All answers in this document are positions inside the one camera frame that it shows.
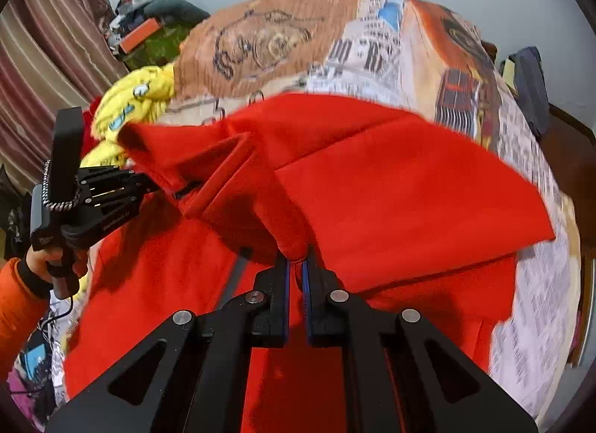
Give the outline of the orange sleeved left forearm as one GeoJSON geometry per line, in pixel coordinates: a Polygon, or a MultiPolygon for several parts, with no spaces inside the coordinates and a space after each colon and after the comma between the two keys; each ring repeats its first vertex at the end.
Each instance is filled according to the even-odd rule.
{"type": "Polygon", "coordinates": [[[25,260],[11,258],[1,270],[1,382],[44,316],[51,285],[38,277],[25,260]]]}

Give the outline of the person's left hand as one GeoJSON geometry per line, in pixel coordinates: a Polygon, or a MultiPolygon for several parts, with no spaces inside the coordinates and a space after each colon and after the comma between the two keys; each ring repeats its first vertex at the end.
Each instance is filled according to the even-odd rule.
{"type": "MultiPolygon", "coordinates": [[[[27,251],[25,261],[30,271],[36,274],[40,279],[51,283],[51,274],[48,272],[47,264],[49,262],[59,262],[63,250],[61,248],[45,248],[41,251],[34,251],[30,248],[27,251]]],[[[88,249],[75,249],[75,262],[73,271],[78,278],[84,277],[88,272],[88,249]]]]}

